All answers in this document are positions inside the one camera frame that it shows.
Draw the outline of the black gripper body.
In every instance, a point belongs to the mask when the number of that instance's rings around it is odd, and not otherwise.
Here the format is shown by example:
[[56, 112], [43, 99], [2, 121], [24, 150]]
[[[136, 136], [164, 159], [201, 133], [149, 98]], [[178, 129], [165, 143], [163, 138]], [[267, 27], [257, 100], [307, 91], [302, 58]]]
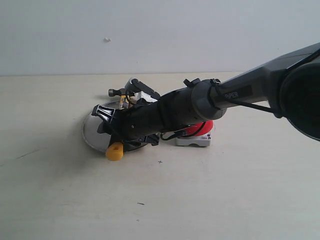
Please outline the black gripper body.
[[175, 97], [161, 96], [152, 103], [137, 103], [121, 111], [124, 117], [122, 132], [126, 141], [144, 136], [175, 131]]

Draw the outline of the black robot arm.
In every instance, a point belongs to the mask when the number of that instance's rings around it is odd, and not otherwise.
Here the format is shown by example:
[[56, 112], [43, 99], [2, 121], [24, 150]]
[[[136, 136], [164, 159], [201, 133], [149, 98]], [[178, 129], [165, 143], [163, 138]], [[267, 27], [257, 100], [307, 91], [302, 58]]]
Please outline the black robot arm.
[[96, 105], [100, 130], [122, 143], [156, 144], [157, 133], [180, 135], [194, 124], [220, 119], [228, 108], [243, 106], [286, 118], [305, 136], [320, 138], [320, 45], [279, 56], [227, 81], [185, 80], [185, 87], [157, 101], [128, 109]]

